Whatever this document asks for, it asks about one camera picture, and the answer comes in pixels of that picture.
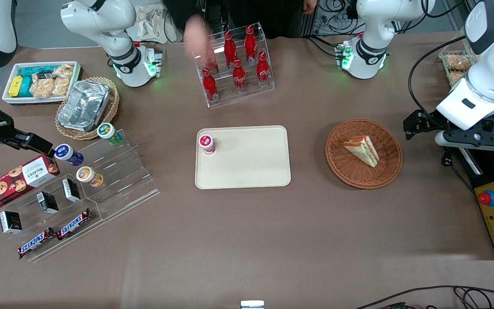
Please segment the person's right hand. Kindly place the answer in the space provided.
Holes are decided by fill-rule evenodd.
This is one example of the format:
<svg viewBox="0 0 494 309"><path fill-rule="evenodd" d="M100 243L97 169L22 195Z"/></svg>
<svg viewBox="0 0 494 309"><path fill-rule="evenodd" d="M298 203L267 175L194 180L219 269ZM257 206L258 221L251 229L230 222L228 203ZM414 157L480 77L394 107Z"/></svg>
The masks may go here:
<svg viewBox="0 0 494 309"><path fill-rule="evenodd" d="M184 29L184 44L187 55L200 55L205 60L208 58L208 36L211 29L205 19L196 14L192 15L186 22Z"/></svg>

